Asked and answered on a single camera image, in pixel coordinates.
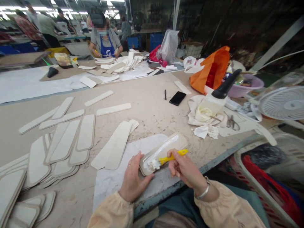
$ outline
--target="hand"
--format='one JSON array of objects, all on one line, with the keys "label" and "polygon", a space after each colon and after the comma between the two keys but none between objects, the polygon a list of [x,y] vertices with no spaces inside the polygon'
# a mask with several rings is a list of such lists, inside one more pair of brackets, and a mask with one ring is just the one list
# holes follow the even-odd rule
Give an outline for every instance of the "hand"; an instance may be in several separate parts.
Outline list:
[{"label": "hand", "polygon": [[137,155],[131,158],[124,173],[123,184],[118,191],[120,196],[130,203],[133,203],[145,191],[154,177],[154,174],[146,176],[143,180],[138,177],[139,161],[143,156],[142,152],[139,151]]},{"label": "hand", "polygon": [[175,158],[169,162],[171,178],[179,177],[189,188],[193,188],[197,196],[201,195],[207,188],[207,181],[199,169],[187,155],[181,156],[175,149],[169,150],[167,157],[171,154]]},{"label": "hand", "polygon": [[96,50],[92,50],[92,52],[94,53],[94,55],[95,55],[96,57],[101,57],[101,54],[99,54]]},{"label": "hand", "polygon": [[118,50],[117,52],[114,53],[115,57],[118,58],[120,54],[120,51]]}]

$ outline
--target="orange plastic bag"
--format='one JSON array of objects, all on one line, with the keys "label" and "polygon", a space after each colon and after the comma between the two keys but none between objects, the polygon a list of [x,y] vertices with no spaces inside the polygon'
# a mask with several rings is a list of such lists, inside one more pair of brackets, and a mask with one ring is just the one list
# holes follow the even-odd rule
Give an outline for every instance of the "orange plastic bag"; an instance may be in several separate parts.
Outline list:
[{"label": "orange plastic bag", "polygon": [[204,93],[205,85],[217,89],[227,70],[229,50],[228,46],[224,46],[202,61],[200,65],[204,68],[190,76],[190,85],[201,93]]}]

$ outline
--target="blue apron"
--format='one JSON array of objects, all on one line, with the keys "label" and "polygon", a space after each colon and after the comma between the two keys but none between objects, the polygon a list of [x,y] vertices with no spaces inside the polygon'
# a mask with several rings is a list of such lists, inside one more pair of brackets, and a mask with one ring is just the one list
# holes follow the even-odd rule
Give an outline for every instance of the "blue apron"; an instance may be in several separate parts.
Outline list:
[{"label": "blue apron", "polygon": [[113,44],[112,44],[112,42],[111,42],[111,39],[110,39],[110,36],[109,36],[109,35],[108,35],[108,39],[109,39],[109,41],[110,41],[110,43],[111,43],[111,47],[104,47],[103,44],[102,44],[102,36],[100,37],[100,41],[101,41],[101,50],[100,50],[100,52],[101,52],[101,54],[103,54],[103,55],[107,55],[107,56],[103,56],[103,55],[102,55],[103,58],[106,58],[106,57],[108,57],[108,56],[115,57],[115,55],[114,55],[114,53],[115,53],[115,48],[113,47]]}]

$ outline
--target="white glue bottle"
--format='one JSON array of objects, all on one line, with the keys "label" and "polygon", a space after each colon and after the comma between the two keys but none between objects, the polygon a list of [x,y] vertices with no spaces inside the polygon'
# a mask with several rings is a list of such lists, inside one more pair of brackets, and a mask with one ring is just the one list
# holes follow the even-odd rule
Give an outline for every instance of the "white glue bottle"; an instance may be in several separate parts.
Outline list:
[{"label": "white glue bottle", "polygon": [[195,119],[197,121],[205,122],[210,119],[210,116],[216,116],[225,105],[228,98],[227,94],[241,72],[241,69],[236,70],[219,88],[204,97],[195,112]]}]

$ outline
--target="face mask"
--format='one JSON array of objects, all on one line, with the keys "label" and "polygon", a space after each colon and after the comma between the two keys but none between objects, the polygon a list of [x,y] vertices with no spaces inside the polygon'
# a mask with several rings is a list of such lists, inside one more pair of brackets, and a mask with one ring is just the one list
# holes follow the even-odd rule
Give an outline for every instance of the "face mask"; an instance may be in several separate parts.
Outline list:
[{"label": "face mask", "polygon": [[108,34],[108,30],[98,32],[101,36],[106,36]]}]

